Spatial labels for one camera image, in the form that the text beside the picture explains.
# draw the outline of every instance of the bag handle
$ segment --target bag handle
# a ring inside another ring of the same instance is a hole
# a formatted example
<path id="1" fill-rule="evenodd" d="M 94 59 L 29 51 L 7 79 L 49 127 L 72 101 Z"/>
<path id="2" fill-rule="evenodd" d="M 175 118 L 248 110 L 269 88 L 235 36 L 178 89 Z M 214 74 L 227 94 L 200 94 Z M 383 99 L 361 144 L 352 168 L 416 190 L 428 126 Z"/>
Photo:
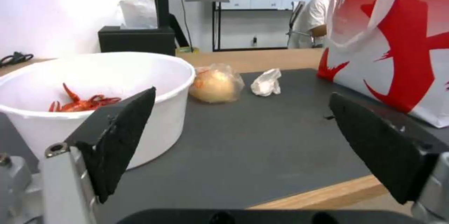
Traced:
<path id="1" fill-rule="evenodd" d="M 356 45 L 356 42 L 365 39 L 369 36 L 380 22 L 387 16 L 393 6 L 395 0 L 376 0 L 373 13 L 365 30 L 353 36 L 345 43 L 338 43 L 332 40 L 331 34 L 334 29 L 333 13 L 335 10 L 336 0 L 330 0 L 329 11 L 327 12 L 327 42 L 335 48 L 351 50 Z"/>

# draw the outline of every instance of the black table mat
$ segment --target black table mat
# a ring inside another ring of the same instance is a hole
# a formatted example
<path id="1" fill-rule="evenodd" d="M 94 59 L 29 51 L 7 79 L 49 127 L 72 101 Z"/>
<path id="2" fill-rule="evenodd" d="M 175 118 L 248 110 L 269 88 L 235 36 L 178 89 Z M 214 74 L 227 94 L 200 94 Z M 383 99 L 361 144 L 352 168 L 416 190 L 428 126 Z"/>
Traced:
<path id="1" fill-rule="evenodd" d="M 243 74 L 239 101 L 204 104 L 189 99 L 184 131 L 160 157 L 125 173 L 101 206 L 104 223 L 148 208 L 247 208 L 369 174 L 324 119 L 333 91 L 366 98 L 316 78 L 312 69 L 282 71 L 277 96 L 254 96 L 260 73 Z M 448 130 L 423 125 L 445 140 Z M 0 116 L 0 152 L 36 159 L 8 119 Z"/>

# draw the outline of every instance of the screw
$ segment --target screw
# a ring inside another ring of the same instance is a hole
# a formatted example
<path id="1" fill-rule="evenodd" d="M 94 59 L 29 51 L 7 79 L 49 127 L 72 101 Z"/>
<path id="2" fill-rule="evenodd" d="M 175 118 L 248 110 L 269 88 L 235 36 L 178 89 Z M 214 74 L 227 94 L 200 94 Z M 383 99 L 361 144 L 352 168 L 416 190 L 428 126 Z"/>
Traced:
<path id="1" fill-rule="evenodd" d="M 53 144 L 45 150 L 45 157 L 56 157 L 57 155 L 63 154 L 67 151 L 69 151 L 69 145 L 67 145 L 67 143 L 62 142 Z"/>
<path id="2" fill-rule="evenodd" d="M 6 153 L 0 154 L 0 167 L 10 168 L 13 165 L 11 162 L 11 157 Z"/>

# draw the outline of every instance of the white tissue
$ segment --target white tissue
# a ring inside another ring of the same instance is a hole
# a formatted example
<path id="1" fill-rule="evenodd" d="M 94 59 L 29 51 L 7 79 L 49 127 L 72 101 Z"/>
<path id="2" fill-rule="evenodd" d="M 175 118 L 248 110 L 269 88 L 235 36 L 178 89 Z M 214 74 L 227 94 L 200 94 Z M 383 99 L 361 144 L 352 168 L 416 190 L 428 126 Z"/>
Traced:
<path id="1" fill-rule="evenodd" d="M 278 78 L 281 77 L 279 69 L 271 69 L 264 72 L 251 84 L 251 90 L 255 95 L 270 96 L 271 93 L 280 94 L 281 87 L 279 86 Z"/>
<path id="2" fill-rule="evenodd" d="M 158 15 L 154 0 L 121 0 L 124 23 L 121 29 L 157 29 Z"/>

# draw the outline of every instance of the crawfish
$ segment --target crawfish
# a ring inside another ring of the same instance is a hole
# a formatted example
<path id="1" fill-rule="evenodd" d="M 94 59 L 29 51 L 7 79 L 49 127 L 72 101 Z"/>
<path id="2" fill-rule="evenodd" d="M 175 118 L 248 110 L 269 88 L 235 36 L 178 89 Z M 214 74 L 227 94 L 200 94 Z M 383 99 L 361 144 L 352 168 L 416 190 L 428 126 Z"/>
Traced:
<path id="1" fill-rule="evenodd" d="M 103 94 L 97 94 L 92 96 L 88 100 L 81 100 L 78 95 L 72 92 L 65 83 L 62 83 L 64 90 L 67 95 L 72 99 L 71 103 L 67 103 L 61 106 L 59 101 L 53 101 L 49 112 L 81 112 L 88 110 L 95 110 L 101 106 L 106 106 L 108 104 L 114 104 L 121 101 L 121 98 L 106 98 Z"/>

